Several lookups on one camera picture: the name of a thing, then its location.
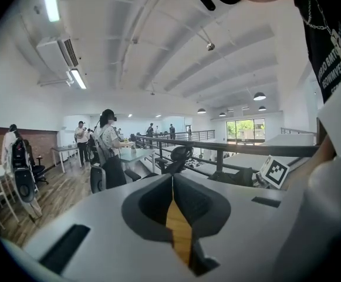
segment white ceiling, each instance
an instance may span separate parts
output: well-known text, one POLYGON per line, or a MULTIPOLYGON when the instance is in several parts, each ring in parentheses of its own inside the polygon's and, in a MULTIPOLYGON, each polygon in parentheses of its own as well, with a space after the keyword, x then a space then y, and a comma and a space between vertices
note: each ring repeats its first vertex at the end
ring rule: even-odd
POLYGON ((233 6, 213 1, 214 12, 199 0, 58 0, 61 20, 50 23, 43 0, 19 0, 12 34, 40 72, 41 85, 56 77, 34 47, 46 36, 69 35, 89 90, 155 91, 216 109, 256 108, 252 98, 261 91, 268 98, 260 105, 278 111, 273 11, 288 1, 233 6), (208 38, 214 51, 206 49, 208 38))

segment brick wall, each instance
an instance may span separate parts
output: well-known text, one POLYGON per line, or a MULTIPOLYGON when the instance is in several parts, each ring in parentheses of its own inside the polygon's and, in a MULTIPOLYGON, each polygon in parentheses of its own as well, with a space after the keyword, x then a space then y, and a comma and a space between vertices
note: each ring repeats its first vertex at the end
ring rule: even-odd
MULTIPOLYGON (((0 127, 0 164, 2 142, 7 131, 8 128, 0 127)), ((51 165, 53 165, 53 156, 50 149, 51 147, 57 146, 57 132, 26 129, 18 129, 18 131, 22 135, 23 139, 27 139, 29 141, 29 144, 31 144, 32 153, 33 157, 35 158, 36 164, 38 164, 36 157, 41 155, 43 157, 43 159, 41 160, 41 165, 44 165, 46 168, 51 167, 51 165)))

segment wooden floor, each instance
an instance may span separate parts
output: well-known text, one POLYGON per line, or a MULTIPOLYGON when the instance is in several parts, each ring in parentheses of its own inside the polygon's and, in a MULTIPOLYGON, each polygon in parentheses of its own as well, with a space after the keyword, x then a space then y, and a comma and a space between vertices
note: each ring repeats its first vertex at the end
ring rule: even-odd
MULTIPOLYGON (((10 203, 19 219, 16 222, 7 206, 0 209, 0 221, 6 230, 0 228, 0 235, 18 246, 22 247, 30 237, 44 225, 55 219, 84 197, 91 195, 89 184, 90 166, 88 163, 83 168, 79 168, 77 160, 71 158, 65 162, 66 173, 62 173, 60 166, 48 171, 45 176, 49 185, 39 184, 39 192, 36 194, 38 203, 42 209, 42 217, 33 223, 27 212, 16 200, 10 203)), ((134 171, 139 175, 145 176, 145 172, 140 172, 140 166, 136 166, 134 171)), ((191 227, 186 222, 174 201, 171 203, 166 226, 173 230, 174 250, 177 255, 188 264, 191 247, 191 227)))

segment black office chair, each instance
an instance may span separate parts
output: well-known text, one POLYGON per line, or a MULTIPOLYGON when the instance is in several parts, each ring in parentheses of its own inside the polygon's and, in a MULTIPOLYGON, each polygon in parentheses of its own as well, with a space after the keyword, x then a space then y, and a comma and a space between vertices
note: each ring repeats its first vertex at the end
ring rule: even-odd
MULTIPOLYGON (((155 158, 156 164, 161 169, 161 174, 170 173, 172 176, 176 173, 180 173, 183 170, 183 167, 186 163, 186 161, 193 155, 194 149, 192 146, 179 146, 173 149, 173 151, 170 154, 170 158, 173 161, 172 164, 166 166, 168 161, 166 159, 163 159, 161 157, 155 158)), ((130 169, 127 169, 124 171, 128 177, 130 177, 133 182, 140 180, 141 176, 137 173, 133 172, 130 169)), ((144 177, 146 179, 147 177, 157 176, 157 173, 150 173, 148 176, 144 177)))
POLYGON ((44 174, 45 166, 41 165, 41 159, 42 157, 37 157, 39 164, 36 165, 35 159, 33 158, 32 154, 32 146, 29 144, 28 140, 23 140, 26 148, 26 152, 29 155, 29 162, 31 164, 32 174, 35 178, 35 182, 44 182, 46 184, 49 184, 49 182, 46 180, 44 174))
POLYGON ((25 203, 30 203, 35 198, 35 183, 31 170, 26 162, 26 147, 22 139, 17 138, 12 145, 12 170, 16 188, 20 198, 25 203))

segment black slot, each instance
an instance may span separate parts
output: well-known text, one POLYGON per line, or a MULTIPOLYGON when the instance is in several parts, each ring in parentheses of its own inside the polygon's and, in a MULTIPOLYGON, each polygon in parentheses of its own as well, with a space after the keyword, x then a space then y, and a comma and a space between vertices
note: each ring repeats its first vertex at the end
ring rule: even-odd
POLYGON ((56 274, 60 274, 87 236, 90 228, 74 224, 40 259, 40 263, 56 274))
POLYGON ((266 199, 265 197, 259 197, 259 196, 255 196, 251 201, 258 203, 258 204, 264 204, 269 207, 274 207, 274 208, 278 208, 278 206, 280 206, 281 204, 279 200, 266 199))

